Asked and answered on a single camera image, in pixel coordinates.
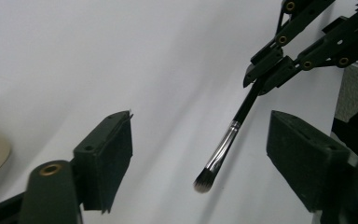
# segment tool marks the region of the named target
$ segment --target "silver metal ferrule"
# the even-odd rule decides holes
[[[220,166],[223,164],[223,160],[228,153],[229,147],[240,130],[240,127],[241,124],[239,122],[235,120],[231,121],[225,135],[223,136],[223,139],[219,143],[219,146],[206,164],[206,169],[210,170],[211,172],[219,170]]]

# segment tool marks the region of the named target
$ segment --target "brush ferrule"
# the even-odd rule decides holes
[[[220,141],[216,151],[214,152],[214,154],[206,164],[205,166],[206,169],[210,170],[213,173],[219,171],[220,166],[222,165],[223,160],[225,159],[228,150],[232,142],[234,141],[235,136],[237,135],[240,127],[241,124],[239,122],[235,120],[231,121],[225,135],[223,136],[223,139]]]

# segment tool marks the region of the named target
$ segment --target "brush bristles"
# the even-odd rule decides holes
[[[199,193],[208,192],[212,187],[215,177],[216,174],[204,168],[196,181],[194,181],[194,189]]]

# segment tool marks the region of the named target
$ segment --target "white table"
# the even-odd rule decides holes
[[[337,1],[289,47],[293,57],[356,1]],[[12,153],[0,202],[39,164],[71,160],[107,115],[131,109],[133,157],[112,213],[85,223],[310,223],[266,155],[272,109],[329,133],[342,70],[303,72],[260,97],[212,190],[194,179],[244,99],[250,58],[281,1],[0,0],[0,132]]]

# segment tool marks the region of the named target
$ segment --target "paintbrush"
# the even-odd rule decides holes
[[[241,125],[245,121],[245,118],[248,115],[252,105],[254,104],[255,99],[263,89],[264,83],[264,78],[258,78],[253,84],[240,109],[229,124],[228,129],[223,136],[223,139],[217,146],[216,151],[208,160],[196,181],[194,181],[194,189],[197,192],[205,193],[211,189],[214,179],[216,178],[217,173],[223,164],[228,150],[230,149],[231,144],[233,143],[238,131],[240,130]]]

